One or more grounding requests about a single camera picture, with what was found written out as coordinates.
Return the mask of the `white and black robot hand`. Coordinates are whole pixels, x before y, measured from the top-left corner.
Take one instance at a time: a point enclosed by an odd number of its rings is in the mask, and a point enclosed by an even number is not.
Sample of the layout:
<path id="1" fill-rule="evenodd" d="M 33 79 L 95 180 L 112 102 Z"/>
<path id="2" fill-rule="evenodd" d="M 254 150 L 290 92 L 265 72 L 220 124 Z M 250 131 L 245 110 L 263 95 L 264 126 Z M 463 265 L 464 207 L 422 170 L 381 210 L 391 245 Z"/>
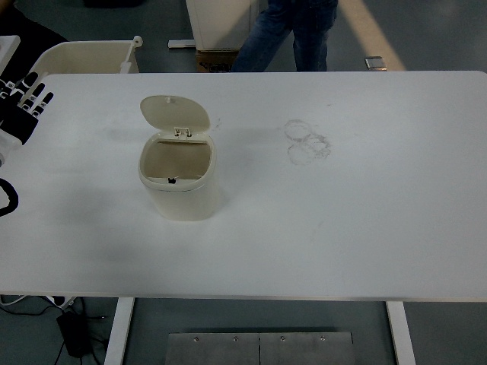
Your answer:
<path id="1" fill-rule="evenodd" d="M 48 92 L 38 100 L 45 87 L 42 82 L 30 91 L 38 77 L 33 71 L 17 83 L 1 81 L 1 165 L 11 151 L 27 143 L 54 97 L 53 92 Z"/>

